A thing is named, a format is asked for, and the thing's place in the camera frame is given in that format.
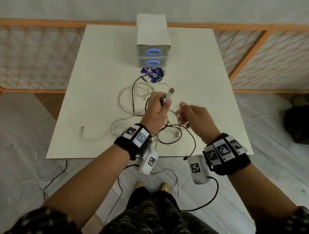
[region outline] hand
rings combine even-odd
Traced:
[[[163,127],[168,109],[172,103],[172,100],[169,99],[161,107],[160,98],[163,94],[163,92],[153,92],[151,94],[147,110],[140,121],[140,124],[144,125],[152,136]]]
[[[221,133],[206,108],[188,106],[185,102],[181,102],[179,106],[180,109],[176,111],[178,121],[186,124],[186,128],[191,127],[204,143],[209,144],[220,136]]]

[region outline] shoe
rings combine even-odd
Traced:
[[[145,187],[145,182],[143,181],[138,181],[135,185],[135,189],[138,189],[140,187]]]
[[[160,186],[160,190],[168,192],[169,194],[171,193],[171,189],[167,183],[162,183]]]

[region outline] patterned shirt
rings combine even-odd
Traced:
[[[81,233],[64,213],[40,208],[23,215],[5,234]],[[217,233],[199,218],[178,209],[166,198],[148,198],[125,210],[106,224],[100,233]],[[273,225],[257,227],[256,233],[309,233],[309,216],[305,207]]]

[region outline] lattice panel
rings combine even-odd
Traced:
[[[66,89],[83,34],[76,28],[0,27],[0,86]]]
[[[261,34],[260,31],[214,30],[227,74],[234,69],[247,50]]]
[[[309,33],[271,35],[232,81],[234,90],[309,90]]]

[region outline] wristband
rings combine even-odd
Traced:
[[[203,154],[211,171],[218,175],[231,175],[251,163],[246,152],[233,136],[222,133],[204,148]]]
[[[140,123],[128,127],[114,142],[114,144],[129,152],[132,161],[136,160],[136,155],[143,157],[151,143],[150,132]]]

